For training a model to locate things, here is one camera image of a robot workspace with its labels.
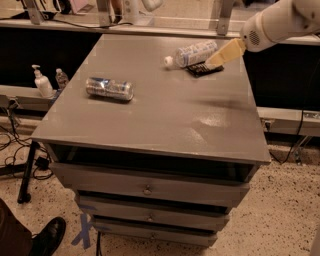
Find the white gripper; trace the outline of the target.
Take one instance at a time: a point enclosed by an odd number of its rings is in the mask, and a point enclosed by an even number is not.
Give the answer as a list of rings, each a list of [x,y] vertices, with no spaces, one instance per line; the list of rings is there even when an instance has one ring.
[[[216,68],[240,58],[246,49],[250,52],[260,52],[276,44],[276,41],[268,34],[270,25],[266,22],[265,11],[258,12],[249,18],[240,30],[240,38],[234,38],[223,45],[210,56],[205,65],[208,68]]]

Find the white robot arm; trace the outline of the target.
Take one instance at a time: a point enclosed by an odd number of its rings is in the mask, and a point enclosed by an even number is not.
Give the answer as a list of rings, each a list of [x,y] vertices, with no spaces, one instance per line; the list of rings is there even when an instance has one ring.
[[[228,41],[206,61],[209,69],[243,56],[260,52],[292,37],[320,30],[320,0],[279,0],[249,18],[240,37]]]

